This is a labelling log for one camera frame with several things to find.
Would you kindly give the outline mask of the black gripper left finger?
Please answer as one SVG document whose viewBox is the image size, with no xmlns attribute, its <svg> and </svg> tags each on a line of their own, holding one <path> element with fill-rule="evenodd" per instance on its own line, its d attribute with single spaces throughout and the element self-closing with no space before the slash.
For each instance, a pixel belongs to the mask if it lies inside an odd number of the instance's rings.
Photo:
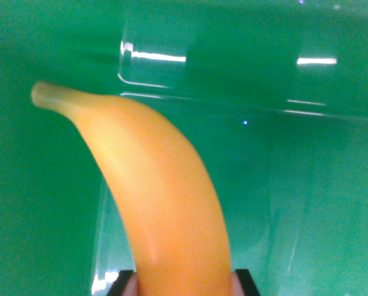
<svg viewBox="0 0 368 296">
<path fill-rule="evenodd" d="M 109 288 L 107 296 L 137 296 L 138 277 L 134 270 L 121 270 L 118 273 L 117 279 Z"/>
</svg>

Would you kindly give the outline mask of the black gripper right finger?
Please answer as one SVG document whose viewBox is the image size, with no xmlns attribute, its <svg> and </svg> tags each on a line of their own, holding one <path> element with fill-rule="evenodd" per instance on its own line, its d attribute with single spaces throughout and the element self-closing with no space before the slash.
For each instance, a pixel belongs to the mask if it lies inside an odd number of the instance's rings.
<svg viewBox="0 0 368 296">
<path fill-rule="evenodd" d="M 232 295 L 234 296 L 261 295 L 248 269 L 236 269 L 232 273 Z"/>
</svg>

